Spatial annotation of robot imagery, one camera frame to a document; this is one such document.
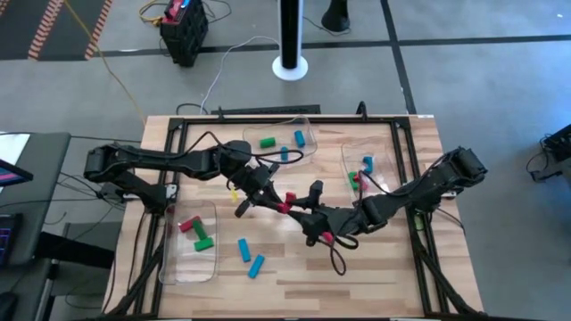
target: green block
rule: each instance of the green block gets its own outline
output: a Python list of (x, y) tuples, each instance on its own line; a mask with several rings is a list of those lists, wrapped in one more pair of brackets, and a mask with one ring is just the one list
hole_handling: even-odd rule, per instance
[(260, 140), (260, 148), (269, 148), (276, 145), (275, 137), (268, 137)]
[(211, 237), (207, 237), (201, 241), (194, 242), (194, 249), (196, 251), (204, 251), (214, 246), (214, 241)]
[(204, 240), (208, 237), (206, 231), (204, 231), (203, 223), (200, 220), (197, 219), (193, 222), (193, 228), (196, 231), (199, 239)]
[(357, 183), (353, 180), (353, 177), (355, 175), (357, 175), (357, 172), (349, 173), (349, 183), (351, 183), (351, 187), (352, 187), (353, 191), (359, 191), (359, 183)]

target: black desk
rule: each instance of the black desk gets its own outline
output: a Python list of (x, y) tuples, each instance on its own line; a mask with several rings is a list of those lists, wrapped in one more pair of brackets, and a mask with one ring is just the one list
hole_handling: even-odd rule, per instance
[[(112, 264), (113, 251), (42, 232), (50, 206), (50, 201), (47, 200), (51, 200), (54, 195), (69, 143), (68, 133), (31, 135), (16, 166), (34, 174), (34, 179), (27, 183), (7, 186), (0, 193), (0, 206), (21, 202), (0, 208), (2, 213), (22, 214), (21, 228), (12, 248), (9, 266), (0, 269), (0, 292), (10, 291), (15, 282), (23, 276), (12, 290), (18, 295), (13, 320), (35, 319), (50, 272), (51, 260), (48, 258), (86, 264), (85, 257), (95, 253), (93, 259), (99, 267), (109, 268)], [(59, 249), (57, 253), (50, 251), (54, 246)]]
[[(51, 200), (70, 144), (70, 134), (30, 135), (16, 166), (34, 174), (30, 182), (5, 187), (0, 206), (14, 202)], [(34, 256), (50, 202), (4, 206), (2, 213), (22, 213), (21, 229), (12, 248), (9, 265), (28, 263)]]

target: blue block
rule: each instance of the blue block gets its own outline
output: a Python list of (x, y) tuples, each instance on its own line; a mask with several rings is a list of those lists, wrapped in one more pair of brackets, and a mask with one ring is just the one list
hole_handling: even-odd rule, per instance
[(250, 272), (248, 272), (248, 276), (250, 278), (256, 278), (258, 272), (260, 272), (261, 264), (263, 262), (264, 262), (264, 257), (258, 254), (256, 260), (252, 264), (252, 267), (250, 267)]
[(246, 239), (242, 238), (238, 240), (238, 248), (242, 254), (242, 260), (244, 262), (250, 262), (250, 250), (248, 249), (248, 243)]
[(303, 138), (303, 133), (301, 130), (296, 130), (294, 132), (295, 142), (297, 143), (297, 147), (302, 148), (305, 146), (305, 138)]
[(363, 162), (367, 165), (364, 172), (370, 174), (373, 172), (373, 157), (372, 156), (365, 156), (363, 157)]
[(289, 153), (287, 153), (287, 147), (285, 147), (285, 146), (282, 147), (282, 153), (281, 153), (282, 161), (287, 161), (288, 155), (289, 155)]

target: wooden tabletop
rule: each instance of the wooden tabletop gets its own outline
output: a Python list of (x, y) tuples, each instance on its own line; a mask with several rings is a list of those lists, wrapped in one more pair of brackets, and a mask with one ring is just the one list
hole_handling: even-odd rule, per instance
[[(162, 151), (168, 122), (169, 117), (150, 117), (142, 147)], [(410, 116), (410, 123), (419, 166), (424, 171), (443, 153), (435, 121), (432, 117)], [(215, 133), (222, 142), (242, 139), (244, 129), (251, 126), (192, 125), (186, 141), (190, 145), (206, 130)], [(312, 130), (319, 144), (317, 151), (300, 164), (282, 167), (274, 176), (277, 192), (282, 197), (286, 192), (305, 196), (310, 184), (320, 179), (324, 182), (322, 202), (351, 206), (354, 194), (347, 185), (342, 160), (345, 159), (345, 163), (351, 167), (354, 164), (347, 161), (347, 155), (354, 150), (370, 149), (371, 146), (374, 147), (376, 166), (382, 172), (382, 176), (377, 178), (384, 180), (391, 189), (398, 186), (393, 143), (387, 125), (314, 124)], [(213, 145), (214, 142), (206, 138), (196, 148)], [(401, 145), (406, 155), (404, 135), (401, 136)], [(410, 163), (407, 163), (407, 171), (408, 177), (412, 177)], [(138, 169), (137, 175), (149, 183), (156, 183), (158, 179), (158, 171)], [(225, 187), (226, 181), (224, 177), (207, 182), (181, 178), (178, 203), (202, 200), (216, 205), (217, 273), (210, 281), (203, 283), (165, 285), (159, 317), (423, 315), (403, 210), (386, 227), (371, 235), (361, 235), (359, 249), (349, 251), (338, 247), (347, 262), (346, 275), (339, 276), (331, 267), (328, 248), (321, 244), (307, 247), (301, 228), (289, 217), (255, 207), (246, 211), (242, 218), (236, 218), (234, 211), (238, 203), (231, 201), (230, 192)], [(244, 195), (240, 193), (240, 201), (243, 199)], [(443, 201), (442, 208), (458, 217), (454, 201)], [(130, 203), (125, 211), (117, 246), (117, 275), (110, 308), (118, 303), (128, 288), (135, 234), (142, 212), (142, 204), (138, 202)], [(145, 219), (137, 242), (133, 280), (141, 266), (149, 221), (150, 218)], [(434, 214), (432, 228), (443, 273), (469, 305), (482, 309), (462, 230), (437, 213)], [(257, 254), (266, 258), (255, 279), (247, 276), (251, 263), (243, 263), (241, 259), (237, 246), (240, 238), (247, 240), (253, 258)], [(188, 280), (187, 276), (199, 270), (198, 274), (203, 273), (202, 263), (199, 267), (192, 259), (174, 261), (170, 268), (170, 273), (177, 273), (175, 278), (179, 282)], [(434, 282), (429, 272), (426, 275), (433, 309), (436, 309)], [(151, 306), (152, 285), (153, 282), (149, 282), (147, 286), (144, 311)]]

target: transparent tray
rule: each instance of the transparent tray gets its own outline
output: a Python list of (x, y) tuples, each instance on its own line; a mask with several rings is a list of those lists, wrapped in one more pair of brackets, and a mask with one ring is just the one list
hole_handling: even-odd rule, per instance
[[(349, 143), (341, 145), (341, 162), (344, 170), (345, 182), (354, 201), (359, 199), (359, 189), (353, 190), (349, 181), (349, 173), (359, 172), (366, 168), (363, 158), (373, 157), (373, 172), (369, 175), (384, 190), (391, 192), (400, 187), (397, 177), (397, 169), (394, 161), (389, 155), (389, 147), (385, 143), (385, 138), (372, 136), (363, 139), (355, 139)], [(367, 189), (363, 191), (363, 197), (382, 193), (367, 177), (363, 176)]]
[[(297, 130), (301, 130), (303, 133), (303, 138), (305, 139), (305, 146), (303, 147), (298, 147), (295, 142), (294, 132)], [(276, 145), (269, 148), (261, 148), (260, 140), (269, 137), (276, 138)], [(302, 151), (303, 160), (296, 162), (295, 164), (306, 163), (310, 160), (311, 155), (318, 149), (318, 141), (315, 139), (315, 135), (313, 135), (310, 120), (304, 116), (298, 116), (292, 120), (277, 124), (246, 128), (243, 133), (243, 138), (246, 142), (250, 143), (252, 146), (252, 153), (255, 154), (279, 152), (282, 147), (287, 147), (288, 150)], [(297, 157), (299, 157), (298, 154), (291, 152), (288, 155), (288, 160), (293, 160)], [(280, 154), (265, 158), (272, 161), (281, 161)]]
[[(179, 224), (194, 216), (200, 216), (206, 234), (214, 241), (214, 246), (204, 251), (196, 251), (194, 242), (198, 235), (194, 229), (184, 233)], [(159, 279), (163, 284), (189, 284), (206, 282), (217, 274), (218, 264), (218, 217), (214, 203), (207, 201), (183, 201), (170, 205), (164, 213), (166, 220), (165, 244), (162, 268)]]

